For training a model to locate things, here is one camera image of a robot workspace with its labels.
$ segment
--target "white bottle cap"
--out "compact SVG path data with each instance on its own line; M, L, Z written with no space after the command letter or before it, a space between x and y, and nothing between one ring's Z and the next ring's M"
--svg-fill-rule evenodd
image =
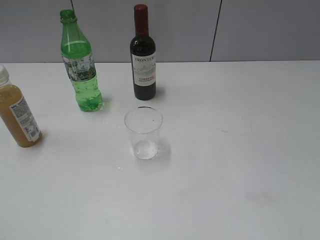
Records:
M9 81L9 73L5 66L0 64L0 86Z

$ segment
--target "juice bottle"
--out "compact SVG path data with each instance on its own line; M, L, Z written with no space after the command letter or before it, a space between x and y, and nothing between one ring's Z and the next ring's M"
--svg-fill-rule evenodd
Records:
M0 64L0 116L16 143L24 148L36 144L41 132L21 90L12 85Z

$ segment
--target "green plastic bottle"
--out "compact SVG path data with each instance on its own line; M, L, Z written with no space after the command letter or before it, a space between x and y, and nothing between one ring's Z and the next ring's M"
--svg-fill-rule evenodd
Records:
M75 99L81 110L97 111L103 106L103 100L98 88L91 45L78 27L73 10L62 10L60 22L63 23L61 54L75 90Z

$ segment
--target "bottle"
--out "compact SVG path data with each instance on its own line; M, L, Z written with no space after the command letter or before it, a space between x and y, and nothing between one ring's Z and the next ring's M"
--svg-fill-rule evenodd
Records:
M156 45L149 36L148 7L134 6L135 37L130 43L134 95L140 100L156 94Z
M63 24L61 54L75 91L75 99L81 110L97 111L103 106L103 100L91 45L78 27L73 10L62 10L60 22Z
M41 139L39 127L21 90L11 84L9 73L1 64L0 116L19 146L27 148Z

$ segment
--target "clear plastic cup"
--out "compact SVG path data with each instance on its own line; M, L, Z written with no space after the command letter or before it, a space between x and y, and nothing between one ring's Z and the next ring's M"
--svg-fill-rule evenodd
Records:
M124 117L134 155L139 159L152 159L159 151L159 129L163 117L150 106L139 106Z

